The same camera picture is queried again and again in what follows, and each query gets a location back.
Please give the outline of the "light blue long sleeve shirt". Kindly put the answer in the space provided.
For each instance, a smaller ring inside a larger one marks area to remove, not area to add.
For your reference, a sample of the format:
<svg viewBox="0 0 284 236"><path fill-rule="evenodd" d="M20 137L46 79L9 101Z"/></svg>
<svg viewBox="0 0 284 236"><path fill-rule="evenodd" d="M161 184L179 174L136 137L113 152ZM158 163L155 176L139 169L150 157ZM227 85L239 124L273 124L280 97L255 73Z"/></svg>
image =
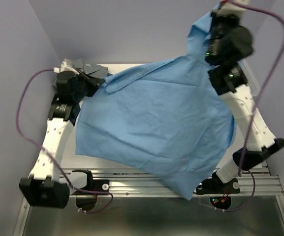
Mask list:
<svg viewBox="0 0 284 236"><path fill-rule="evenodd" d="M148 172L190 200L236 134L208 75L210 24L205 15L191 26L185 55L107 77L82 104L76 154Z"/></svg>

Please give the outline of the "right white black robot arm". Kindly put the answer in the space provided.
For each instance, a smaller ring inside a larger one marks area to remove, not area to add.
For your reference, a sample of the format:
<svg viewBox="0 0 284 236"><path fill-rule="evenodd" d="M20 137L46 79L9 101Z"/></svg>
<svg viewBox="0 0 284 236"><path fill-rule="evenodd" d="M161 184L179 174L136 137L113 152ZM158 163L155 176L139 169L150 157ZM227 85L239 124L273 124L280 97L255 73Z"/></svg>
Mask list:
<svg viewBox="0 0 284 236"><path fill-rule="evenodd" d="M221 3L211 12L210 41L205 60L214 66L210 82L218 96L230 108L245 138L246 147L232 155L223 167L202 182L202 191L218 193L228 187L240 170L248 171L284 148L267 127L258 109L254 109L248 80L238 62L253 53L252 34L240 25L244 9Z"/></svg>

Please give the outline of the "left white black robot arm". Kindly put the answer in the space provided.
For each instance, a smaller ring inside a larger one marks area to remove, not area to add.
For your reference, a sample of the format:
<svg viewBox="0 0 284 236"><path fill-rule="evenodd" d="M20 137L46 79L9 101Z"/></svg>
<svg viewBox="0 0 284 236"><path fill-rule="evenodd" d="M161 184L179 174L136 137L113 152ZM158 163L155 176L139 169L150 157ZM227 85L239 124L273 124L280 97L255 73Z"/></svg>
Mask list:
<svg viewBox="0 0 284 236"><path fill-rule="evenodd" d="M31 206L65 208L70 195L82 192L97 197L100 191L91 171L63 172L61 162L68 138L80 113L80 102L93 95L98 84L81 71L63 71L56 75L57 92L51 102L43 144L28 142L40 148L37 161L28 177L20 179L19 188Z"/></svg>

